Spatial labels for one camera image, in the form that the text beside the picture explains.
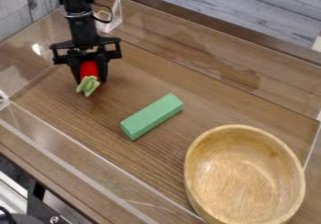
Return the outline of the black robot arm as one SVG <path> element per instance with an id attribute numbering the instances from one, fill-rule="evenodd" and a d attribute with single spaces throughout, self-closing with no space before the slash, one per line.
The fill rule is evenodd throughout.
<path id="1" fill-rule="evenodd" d="M 70 67 L 77 83 L 87 76 L 95 76 L 101 83 L 109 79 L 111 59 L 122 57 L 121 38 L 102 37 L 95 22 L 111 23 L 94 16 L 95 0 L 59 0 L 66 10 L 71 39 L 53 43 L 53 62 Z"/>

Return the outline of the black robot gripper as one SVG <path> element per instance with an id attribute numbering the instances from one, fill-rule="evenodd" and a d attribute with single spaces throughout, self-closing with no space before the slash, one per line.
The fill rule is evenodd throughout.
<path id="1" fill-rule="evenodd" d="M 95 17 L 91 13 L 69 13 L 71 39 L 53 43 L 53 61 L 55 65 L 70 65 L 70 71 L 77 83 L 81 83 L 81 64 L 73 59 L 90 60 L 97 56 L 98 75 L 101 83 L 107 82 L 109 60 L 122 57 L 121 38 L 102 37 L 98 34 Z"/>

